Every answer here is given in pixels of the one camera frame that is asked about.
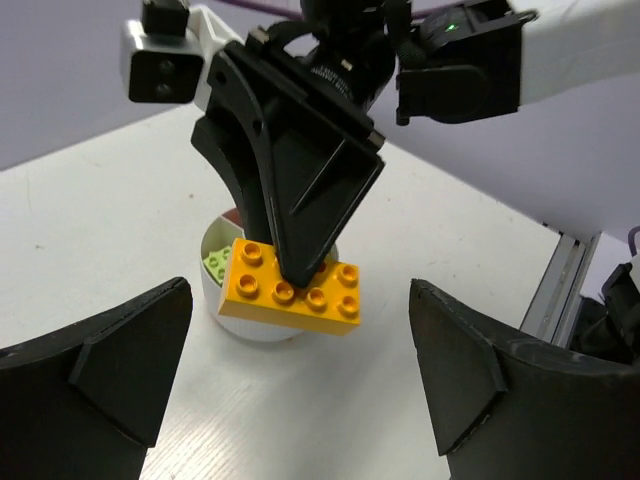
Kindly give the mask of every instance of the purple cable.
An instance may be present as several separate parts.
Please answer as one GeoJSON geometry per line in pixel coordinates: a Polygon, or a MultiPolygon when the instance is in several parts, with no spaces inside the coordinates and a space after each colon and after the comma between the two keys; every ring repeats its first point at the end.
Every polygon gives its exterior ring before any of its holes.
{"type": "MultiPolygon", "coordinates": [[[[226,3],[227,5],[233,5],[238,8],[244,8],[246,10],[254,10],[256,12],[266,13],[268,15],[275,15],[276,17],[283,17],[289,20],[302,20],[302,13],[295,10],[289,10],[282,7],[274,7],[271,5],[265,5],[263,3],[255,2],[252,0],[217,0],[220,3],[226,3]]],[[[427,10],[418,10],[411,14],[413,20],[420,20],[425,18],[439,10],[442,7],[430,8],[427,10]]]]}
{"type": "Polygon", "coordinates": [[[636,245],[636,235],[640,233],[640,225],[637,227],[633,227],[629,230],[629,236],[627,240],[629,242],[629,250],[631,251],[631,256],[635,257],[638,254],[638,247],[636,245]]]}

